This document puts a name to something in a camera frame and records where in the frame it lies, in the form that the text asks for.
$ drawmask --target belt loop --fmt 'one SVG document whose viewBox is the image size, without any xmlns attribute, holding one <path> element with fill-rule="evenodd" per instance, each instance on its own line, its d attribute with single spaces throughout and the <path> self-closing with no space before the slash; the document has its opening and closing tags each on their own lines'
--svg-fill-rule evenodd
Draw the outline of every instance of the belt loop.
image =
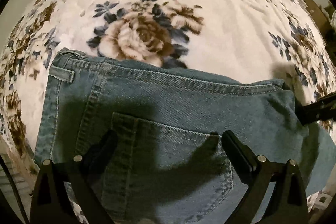
<svg viewBox="0 0 336 224">
<path fill-rule="evenodd" d="M 52 62 L 52 65 L 54 67 L 65 68 L 65 66 L 68 63 L 68 60 L 74 55 L 81 58 L 86 54 L 84 52 L 63 48 L 57 53 L 56 57 Z"/>
<path fill-rule="evenodd" d="M 58 80 L 72 83 L 75 77 L 75 72 L 72 70 L 63 69 L 52 65 L 49 69 L 49 75 L 55 77 Z"/>
</svg>

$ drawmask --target back pocket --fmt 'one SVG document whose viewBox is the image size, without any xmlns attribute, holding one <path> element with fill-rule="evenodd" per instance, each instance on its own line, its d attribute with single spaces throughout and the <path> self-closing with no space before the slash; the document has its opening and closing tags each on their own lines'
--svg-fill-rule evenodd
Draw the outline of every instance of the back pocket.
<svg viewBox="0 0 336 224">
<path fill-rule="evenodd" d="M 219 136 L 113 113 L 118 145 L 106 168 L 102 204 L 114 220 L 201 220 L 232 189 Z"/>
</svg>

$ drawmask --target denim stitching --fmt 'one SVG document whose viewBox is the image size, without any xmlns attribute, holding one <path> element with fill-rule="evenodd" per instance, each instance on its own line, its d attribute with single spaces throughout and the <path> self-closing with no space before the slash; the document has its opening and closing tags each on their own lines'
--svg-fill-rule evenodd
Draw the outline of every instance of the denim stitching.
<svg viewBox="0 0 336 224">
<path fill-rule="evenodd" d="M 68 69 L 63 69 L 63 68 L 56 67 L 56 66 L 53 66 L 53 65 L 50 68 L 53 68 L 53 69 L 56 68 L 56 70 L 64 71 L 64 72 L 68 73 L 68 76 L 70 75 L 70 78 L 60 77 L 60 76 L 55 75 L 54 73 L 52 73 L 52 72 L 49 71 L 49 75 L 50 76 L 55 77 L 56 79 L 61 80 L 63 82 L 68 82 L 68 83 L 72 83 L 73 82 L 74 76 L 75 76 L 75 72 L 74 71 L 68 70 Z"/>
<path fill-rule="evenodd" d="M 85 56 L 85 53 L 84 52 L 81 52 L 81 51 L 77 51 L 77 50 L 69 50 L 67 48 L 63 48 L 61 49 L 58 54 L 60 55 L 64 55 L 64 54 L 73 54 L 73 55 L 76 55 L 77 57 L 84 57 Z"/>
<path fill-rule="evenodd" d="M 198 137 L 216 137 L 218 138 L 218 135 L 212 135 L 212 134 L 206 134 L 206 133 L 200 133 L 200 132 L 194 132 L 194 131 L 190 131 L 190 130 L 185 130 L 185 129 L 181 129 L 181 128 L 176 128 L 176 127 L 172 127 L 172 126 L 168 126 L 162 123 L 158 123 L 158 122 L 153 122 L 150 120 L 146 120 L 146 119 L 142 119 L 142 118 L 136 118 L 133 117 L 131 115 L 126 115 L 126 114 L 121 114 L 119 112 L 113 112 L 112 113 L 112 120 L 113 118 L 115 118 L 117 121 L 120 122 L 134 122 L 137 123 L 138 122 L 143 122 L 144 124 L 149 124 L 149 126 L 157 126 L 159 128 L 164 128 L 164 129 L 169 129 L 171 131 L 174 132 L 182 132 L 182 133 L 187 133 L 190 135 L 196 135 Z M 129 128 L 123 127 L 123 129 L 127 130 L 127 131 L 131 131 Z M 168 135 L 168 132 L 161 132 L 164 135 Z M 179 136 L 180 139 L 183 140 L 189 140 L 189 141 L 195 141 L 195 139 L 189 139 L 188 137 L 183 137 L 183 136 Z M 221 175 L 221 184 L 220 186 L 216 189 L 216 191 L 218 190 L 218 197 L 215 200 L 212 200 L 210 202 L 210 204 L 206 207 L 206 209 L 188 216 L 185 218 L 185 223 L 194 223 L 195 221 L 199 221 L 201 218 L 203 218 L 204 216 L 206 216 L 207 214 L 211 213 L 215 208 L 218 207 L 218 205 L 225 199 L 226 195 L 233 189 L 233 177 L 232 177 L 232 166 L 231 166 L 231 162 L 229 161 L 225 151 L 223 150 L 222 146 L 220 144 L 218 144 L 220 147 L 220 152 L 219 154 L 224 158 L 225 162 L 227 162 L 227 166 L 228 168 L 224 170 L 223 174 Z"/>
<path fill-rule="evenodd" d="M 132 144 L 131 144 L 131 151 L 129 155 L 129 168 L 127 172 L 126 186 L 125 186 L 124 219 L 126 219 L 126 208 L 127 208 L 128 198 L 130 194 L 129 184 L 130 184 L 131 174 L 132 174 L 133 149 L 134 149 L 135 135 L 137 134 L 137 127 L 138 127 L 138 120 L 135 119 L 133 122 L 133 129 L 132 129 L 133 138 L 132 138 Z"/>
<path fill-rule="evenodd" d="M 248 95 L 256 95 L 256 94 L 265 94 L 265 93 L 272 93 L 272 92 L 276 92 L 278 90 L 280 90 L 281 88 L 279 87 L 276 87 L 274 85 L 260 85 L 260 86 L 252 86 L 254 89 L 257 89 L 257 88 L 267 88 L 267 87 L 270 87 L 270 88 L 273 88 L 272 90 L 267 90 L 267 91 L 263 91 L 263 92 L 250 92 L 250 93 L 245 93 L 245 94 L 241 94 L 241 93 L 236 93 L 236 92 L 221 92 L 221 91 L 213 91 L 213 90 L 209 90 L 209 89 L 206 89 L 206 88 L 200 88 L 200 87 L 197 87 L 197 88 L 187 88 L 185 86 L 181 86 L 181 85 L 171 85 L 171 84 L 168 84 L 164 81 L 161 81 L 158 83 L 157 82 L 154 82 L 154 81 L 149 81 L 149 80 L 143 80 L 143 79 L 137 79 L 137 78 L 132 78 L 132 77 L 126 77 L 124 75 L 120 76 L 120 75 L 114 75 L 114 77 L 118 77 L 118 78 L 126 78 L 126 79 L 130 79 L 130 80 L 135 80 L 135 81 L 139 81 L 141 83 L 151 83 L 151 84 L 155 84 L 155 85 L 161 85 L 161 86 L 168 86 L 168 87 L 178 87 L 180 89 L 184 89 L 184 90 L 192 90 L 192 91 L 206 91 L 207 93 L 210 93 L 210 94 L 228 94 L 228 95 L 239 95 L 239 96 L 248 96 Z M 222 86 L 223 88 L 225 87 L 224 85 L 225 84 L 221 84 L 221 83 L 211 83 L 212 86 L 215 86 L 215 87 L 218 87 L 217 85 L 220 85 Z M 240 88 L 241 86 L 239 85 L 227 85 L 227 86 L 230 86 L 230 87 L 235 87 L 235 88 Z"/>
<path fill-rule="evenodd" d="M 80 67 L 81 63 L 87 63 L 87 64 L 102 64 L 102 62 L 91 62 L 91 61 L 85 61 L 85 60 L 78 60 L 78 59 L 73 59 L 72 65 L 74 67 Z M 228 86 L 228 87 L 233 87 L 233 88 L 240 88 L 240 89 L 258 89 L 260 87 L 270 87 L 270 88 L 274 88 L 273 91 L 281 89 L 277 86 L 274 86 L 273 84 L 265 84 L 265 85 L 233 85 L 233 84 L 223 84 L 223 83 L 217 83 L 217 82 L 211 82 L 211 81 L 203 81 L 203 80 L 199 80 L 199 79 L 194 79 L 194 78 L 189 78 L 189 77 L 184 77 L 184 76 L 179 76 L 179 75 L 172 75 L 169 73 L 164 73 L 164 72 L 157 72 L 157 71 L 151 71 L 151 70 L 142 70 L 142 69 L 133 69 L 133 68 L 126 68 L 126 67 L 122 67 L 119 65 L 112 65 L 110 63 L 108 63 L 110 66 L 119 69 L 119 70 L 123 70 L 123 71 L 134 71 L 134 72 L 140 72 L 140 73 L 148 73 L 148 74 L 157 74 L 157 75 L 162 75 L 164 77 L 172 77 L 172 78 L 177 78 L 177 79 L 181 79 L 181 80 L 187 80 L 187 81 L 193 81 L 193 82 L 199 82 L 199 83 L 205 83 L 205 84 L 209 84 L 209 85 L 220 85 L 220 86 Z M 122 78 L 127 78 L 127 79 L 134 79 L 136 77 L 127 77 L 125 75 L 119 76 Z"/>
<path fill-rule="evenodd" d="M 77 134 L 77 140 L 76 140 L 76 150 L 78 149 L 78 145 L 80 142 L 80 134 L 84 134 L 86 133 L 89 124 L 91 122 L 91 119 L 89 118 L 89 116 L 91 116 L 92 112 L 94 112 L 96 110 L 95 106 L 96 106 L 96 102 L 98 101 L 98 97 L 99 97 L 99 91 L 96 88 L 96 82 L 97 82 L 97 78 L 99 77 L 99 73 L 96 74 L 95 79 L 93 81 L 93 85 L 92 85 L 92 89 L 91 89 L 91 93 L 88 97 L 88 102 L 86 103 L 84 112 L 83 112 L 83 117 L 82 117 L 82 121 L 81 124 L 79 126 L 79 130 L 78 130 L 78 134 Z"/>
<path fill-rule="evenodd" d="M 52 158 L 52 155 L 53 155 L 53 152 L 54 152 L 54 145 L 55 145 L 55 141 L 56 141 L 56 132 L 57 132 L 57 120 L 58 120 L 58 110 L 59 110 L 59 102 L 58 102 L 58 94 L 59 94 L 59 90 L 60 90 L 60 87 L 61 87 L 61 83 L 62 81 L 59 80 L 59 83 L 58 83 L 58 87 L 57 87 L 57 94 L 56 94 L 56 114 L 55 114 L 55 132 L 53 133 L 53 141 L 52 141 L 52 146 L 51 146 L 51 150 L 50 150 L 50 158 Z"/>
</svg>

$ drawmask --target pocket stitching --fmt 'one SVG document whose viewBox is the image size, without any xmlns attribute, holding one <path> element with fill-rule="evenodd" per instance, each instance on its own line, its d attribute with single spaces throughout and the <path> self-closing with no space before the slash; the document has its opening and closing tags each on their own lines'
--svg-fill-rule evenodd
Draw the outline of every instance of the pocket stitching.
<svg viewBox="0 0 336 224">
<path fill-rule="evenodd" d="M 185 130 L 185 129 L 181 129 L 181 128 L 176 128 L 176 127 L 172 127 L 172 126 L 168 126 L 166 124 L 162 124 L 162 123 L 158 123 L 158 122 L 154 122 L 154 121 L 150 121 L 150 120 L 146 120 L 146 119 L 142 119 L 142 118 L 137 118 L 131 115 L 127 115 L 127 114 L 122 114 L 119 112 L 113 112 L 112 113 L 112 125 L 114 122 L 118 122 L 119 121 L 128 121 L 131 120 L 132 122 L 136 122 L 138 123 L 138 121 L 144 122 L 144 123 L 149 123 L 150 125 L 154 125 L 160 128 L 167 128 L 167 129 L 171 129 L 173 131 L 179 131 L 179 132 L 184 132 L 184 133 L 188 133 L 188 134 L 193 134 L 193 135 L 197 135 L 199 137 L 219 137 L 218 135 L 212 135 L 212 134 L 206 134 L 206 133 L 200 133 L 200 132 L 194 132 L 194 131 L 190 131 L 190 130 Z M 184 140 L 190 140 L 193 141 L 193 139 L 188 139 L 186 137 L 180 137 L 181 139 Z M 227 161 L 228 161 L 228 168 L 227 170 L 224 171 L 224 173 L 222 173 L 220 175 L 221 177 L 221 184 L 219 186 L 218 189 L 220 189 L 220 193 L 218 194 L 219 197 L 217 197 L 215 200 L 210 201 L 209 202 L 209 206 L 206 207 L 206 209 L 201 210 L 197 213 L 194 213 L 188 217 L 184 218 L 185 223 L 194 223 L 195 221 L 200 221 L 204 216 L 206 216 L 207 214 L 211 213 L 214 209 L 216 209 L 220 203 L 225 199 L 225 197 L 232 191 L 233 189 L 233 177 L 232 177 L 232 165 L 231 162 L 228 160 L 227 155 L 225 153 L 225 151 L 223 150 L 223 148 L 220 146 L 220 156 L 226 157 Z"/>
</svg>

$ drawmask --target metal rivet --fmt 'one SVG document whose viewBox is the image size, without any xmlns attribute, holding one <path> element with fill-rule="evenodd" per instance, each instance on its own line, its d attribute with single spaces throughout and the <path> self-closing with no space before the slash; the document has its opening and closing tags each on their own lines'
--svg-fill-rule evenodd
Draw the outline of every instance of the metal rivet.
<svg viewBox="0 0 336 224">
<path fill-rule="evenodd" d="M 81 155 L 77 155 L 77 156 L 75 156 L 74 158 L 73 158 L 73 160 L 75 161 L 75 162 L 79 162 L 79 161 L 81 161 L 83 159 L 83 157 L 81 156 Z"/>
<path fill-rule="evenodd" d="M 50 160 L 45 160 L 45 161 L 43 162 L 43 165 L 44 165 L 44 166 L 47 166 L 47 165 L 49 165 L 50 163 L 51 163 Z"/>
<path fill-rule="evenodd" d="M 293 165 L 293 166 L 296 165 L 296 161 L 295 161 L 295 160 L 289 160 L 289 163 L 290 163 L 291 165 Z"/>
<path fill-rule="evenodd" d="M 259 160 L 260 162 L 265 162 L 267 159 L 266 159 L 266 157 L 265 157 L 264 155 L 259 155 L 259 156 L 258 156 L 258 160 Z"/>
</svg>

